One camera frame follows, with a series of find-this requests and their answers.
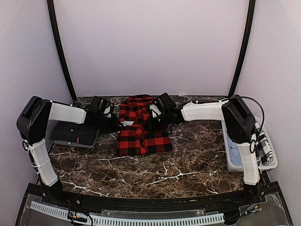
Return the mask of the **red black plaid shirt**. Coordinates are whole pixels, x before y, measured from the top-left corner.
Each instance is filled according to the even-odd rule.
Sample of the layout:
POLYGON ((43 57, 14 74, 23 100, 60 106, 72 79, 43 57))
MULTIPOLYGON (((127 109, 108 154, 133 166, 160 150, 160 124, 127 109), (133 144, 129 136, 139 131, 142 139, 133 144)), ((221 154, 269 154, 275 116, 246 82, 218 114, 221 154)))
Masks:
POLYGON ((162 153, 173 150, 169 134, 165 130, 147 131, 145 126, 152 114, 148 106, 154 98, 149 95, 128 97, 120 104, 116 155, 131 156, 162 153))

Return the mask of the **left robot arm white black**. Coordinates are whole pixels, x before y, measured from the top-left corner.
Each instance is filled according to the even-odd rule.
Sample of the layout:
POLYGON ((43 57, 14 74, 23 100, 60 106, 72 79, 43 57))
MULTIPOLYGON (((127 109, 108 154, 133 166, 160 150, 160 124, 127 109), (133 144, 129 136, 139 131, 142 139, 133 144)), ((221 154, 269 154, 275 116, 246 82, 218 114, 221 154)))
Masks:
POLYGON ((32 167, 48 191, 48 198, 56 205, 66 202, 66 194, 59 188, 61 181, 54 171, 46 147, 46 131, 49 121, 61 121, 78 125, 89 125, 105 132, 115 132, 123 127, 116 114, 114 104, 95 96, 88 109, 74 107, 52 100, 33 96, 21 114, 16 126, 22 138, 22 146, 29 153, 32 167))

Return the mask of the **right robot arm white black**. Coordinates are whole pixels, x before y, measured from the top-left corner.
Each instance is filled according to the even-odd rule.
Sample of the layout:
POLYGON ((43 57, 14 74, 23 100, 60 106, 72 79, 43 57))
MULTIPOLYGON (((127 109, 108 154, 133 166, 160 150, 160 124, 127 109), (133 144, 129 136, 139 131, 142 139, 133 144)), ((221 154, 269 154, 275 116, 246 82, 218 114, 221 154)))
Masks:
POLYGON ((255 186, 260 181, 256 145, 261 130, 256 128, 255 116, 244 99, 243 96, 233 95, 219 101, 206 103, 190 101, 177 105, 167 93, 164 93, 147 105, 150 116, 144 128, 146 131, 163 131, 171 124, 186 121, 224 122, 228 136, 239 150, 244 183, 255 186))

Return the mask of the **folded black pinstripe shirt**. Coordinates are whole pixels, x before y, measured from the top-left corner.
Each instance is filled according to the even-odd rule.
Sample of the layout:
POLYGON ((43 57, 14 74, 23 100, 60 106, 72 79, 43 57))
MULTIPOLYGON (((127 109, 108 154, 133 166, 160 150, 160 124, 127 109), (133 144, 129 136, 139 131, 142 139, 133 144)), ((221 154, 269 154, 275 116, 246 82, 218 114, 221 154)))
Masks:
POLYGON ((59 121, 52 130, 51 138, 88 145, 98 132, 99 129, 91 125, 59 121))

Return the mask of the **folded grey shirt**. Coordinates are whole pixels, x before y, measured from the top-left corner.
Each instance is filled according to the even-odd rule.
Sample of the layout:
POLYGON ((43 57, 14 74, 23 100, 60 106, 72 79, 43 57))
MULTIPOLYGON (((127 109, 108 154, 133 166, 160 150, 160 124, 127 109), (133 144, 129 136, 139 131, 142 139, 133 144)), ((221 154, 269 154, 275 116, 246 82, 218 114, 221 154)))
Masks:
POLYGON ((88 144, 88 145, 76 143, 76 142, 70 142, 70 141, 63 141, 63 140, 54 140, 54 144, 72 146, 72 147, 80 147, 80 148, 94 148, 96 140, 97 140, 97 135, 98 135, 98 133, 96 133, 95 137, 92 139, 92 143, 88 144))

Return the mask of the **light blue folded shirt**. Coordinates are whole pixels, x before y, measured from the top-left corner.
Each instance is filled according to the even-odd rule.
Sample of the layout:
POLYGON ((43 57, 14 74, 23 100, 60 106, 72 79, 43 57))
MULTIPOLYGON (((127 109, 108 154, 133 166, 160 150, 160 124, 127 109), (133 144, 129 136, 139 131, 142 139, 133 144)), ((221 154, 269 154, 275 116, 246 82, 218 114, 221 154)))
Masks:
POLYGON ((229 145, 229 153, 230 153, 230 162, 235 166, 242 166, 238 147, 236 143, 234 143, 229 136, 228 136, 228 145, 229 145))

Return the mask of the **white plastic laundry basket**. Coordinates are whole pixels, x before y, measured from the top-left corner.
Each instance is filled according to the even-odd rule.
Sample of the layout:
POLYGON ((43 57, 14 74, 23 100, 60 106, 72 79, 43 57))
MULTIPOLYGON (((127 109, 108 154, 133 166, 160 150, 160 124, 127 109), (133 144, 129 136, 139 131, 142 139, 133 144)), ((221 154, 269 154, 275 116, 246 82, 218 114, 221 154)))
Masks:
MULTIPOLYGON (((260 167, 260 169, 262 171, 264 170, 271 170, 271 169, 275 169, 278 166, 278 160, 277 160, 277 156, 273 147, 273 144, 271 142, 271 139, 269 137, 269 134, 265 128, 265 126, 263 125, 262 127, 264 133, 266 134, 267 138, 268 138, 268 142, 272 148, 273 154, 274 154, 274 161, 271 165, 269 166, 263 166, 261 165, 261 158, 260 160, 257 161, 258 166, 260 167)), ((227 168, 229 172, 243 172, 243 167, 242 166, 235 166, 230 162, 230 153, 229 153, 229 145, 228 145, 228 133, 227 133, 227 128, 226 128, 226 124, 224 121, 222 121, 222 132, 223 132, 223 138, 224 138, 224 144, 225 144, 225 151, 226 151, 226 160, 227 160, 227 168)))

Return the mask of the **black white checked shirt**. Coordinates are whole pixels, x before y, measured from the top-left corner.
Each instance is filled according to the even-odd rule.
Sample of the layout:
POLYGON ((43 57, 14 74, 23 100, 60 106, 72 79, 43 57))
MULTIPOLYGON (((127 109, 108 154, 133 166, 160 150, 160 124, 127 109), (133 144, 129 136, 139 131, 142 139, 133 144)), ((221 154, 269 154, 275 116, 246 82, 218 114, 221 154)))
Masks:
POLYGON ((255 127, 258 132, 257 149, 258 149, 259 155, 261 157, 261 165, 269 166, 274 161, 274 154, 273 154, 272 148, 268 142, 268 138, 267 138, 266 134, 264 133, 263 129, 260 129, 261 126, 260 126, 259 122, 255 123, 255 127))

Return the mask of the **black curved front rail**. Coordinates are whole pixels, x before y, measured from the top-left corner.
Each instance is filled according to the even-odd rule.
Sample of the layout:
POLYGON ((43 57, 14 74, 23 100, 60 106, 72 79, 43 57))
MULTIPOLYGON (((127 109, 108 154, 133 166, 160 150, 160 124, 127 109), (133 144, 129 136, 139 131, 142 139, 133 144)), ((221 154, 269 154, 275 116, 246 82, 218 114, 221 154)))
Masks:
POLYGON ((72 210, 85 210, 100 213, 103 210, 138 211, 138 212, 163 212, 198 210, 206 211, 236 211, 239 207, 253 204, 260 200, 259 195, 243 191, 200 196, 194 198, 176 199, 126 199, 109 198, 61 191, 58 196, 39 188, 36 195, 42 201, 70 207, 72 210))

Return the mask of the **left black frame post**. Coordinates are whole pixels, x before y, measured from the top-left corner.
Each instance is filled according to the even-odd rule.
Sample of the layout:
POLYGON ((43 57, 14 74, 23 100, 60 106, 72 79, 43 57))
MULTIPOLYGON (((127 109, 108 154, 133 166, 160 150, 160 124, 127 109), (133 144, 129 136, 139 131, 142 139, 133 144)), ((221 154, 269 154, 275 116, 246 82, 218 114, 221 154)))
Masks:
POLYGON ((63 71, 64 80, 66 82, 72 101, 75 101, 77 99, 77 95, 71 80, 71 76, 69 73, 69 69, 67 66, 67 62, 66 62, 62 42, 61 42, 58 22, 55 13, 55 2, 53 0, 47 0, 47 6, 48 6, 48 14, 51 23, 52 33, 55 41, 56 51, 59 57, 61 69, 63 71))

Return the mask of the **black frame post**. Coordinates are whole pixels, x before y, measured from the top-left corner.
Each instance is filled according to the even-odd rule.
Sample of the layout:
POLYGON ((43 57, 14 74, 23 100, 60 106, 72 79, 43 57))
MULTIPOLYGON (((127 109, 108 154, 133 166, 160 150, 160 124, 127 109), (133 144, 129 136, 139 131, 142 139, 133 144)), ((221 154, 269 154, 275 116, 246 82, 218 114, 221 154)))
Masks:
POLYGON ((53 0, 47 0, 47 6, 48 6, 48 14, 51 23, 52 33, 55 41, 56 51, 59 57, 61 69, 63 71, 64 80, 66 82, 72 101, 75 101, 77 99, 77 95, 71 80, 71 76, 69 73, 69 69, 67 66, 67 62, 66 62, 62 42, 61 42, 58 22, 55 13, 55 2, 53 0))
POLYGON ((228 97, 231 97, 232 95, 235 94, 239 78, 241 75, 241 71, 243 68, 246 52, 247 52, 247 47, 250 39, 250 34, 252 30, 252 24, 253 24, 253 17, 254 17, 254 12, 255 12, 255 5, 256 5, 256 0, 249 0, 248 3, 248 11, 247 11, 247 16, 246 16, 246 24, 245 24, 245 29, 244 29, 244 34, 242 38, 242 43, 241 43, 241 48, 238 56, 238 61, 236 65, 236 69, 234 71, 233 79, 231 82, 231 86, 228 92, 228 97))

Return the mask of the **right black frame post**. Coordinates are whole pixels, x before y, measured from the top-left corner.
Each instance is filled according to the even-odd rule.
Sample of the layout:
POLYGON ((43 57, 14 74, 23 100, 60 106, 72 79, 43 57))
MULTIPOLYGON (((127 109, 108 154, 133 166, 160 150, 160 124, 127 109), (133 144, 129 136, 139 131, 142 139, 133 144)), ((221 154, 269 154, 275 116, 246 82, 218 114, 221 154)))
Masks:
POLYGON ((243 68, 246 52, 247 52, 247 47, 250 39, 250 34, 252 30, 252 24, 253 24, 253 17, 254 17, 254 12, 255 12, 255 5, 256 5, 256 0, 249 0, 248 3, 248 11, 247 11, 247 16, 246 16, 246 24, 245 24, 245 29, 244 29, 244 34, 242 38, 242 43, 241 43, 241 48, 238 56, 238 61, 236 65, 236 69, 234 71, 233 79, 231 82, 231 86, 228 92, 228 97, 231 97, 232 95, 235 94, 239 78, 241 75, 241 71, 243 68))

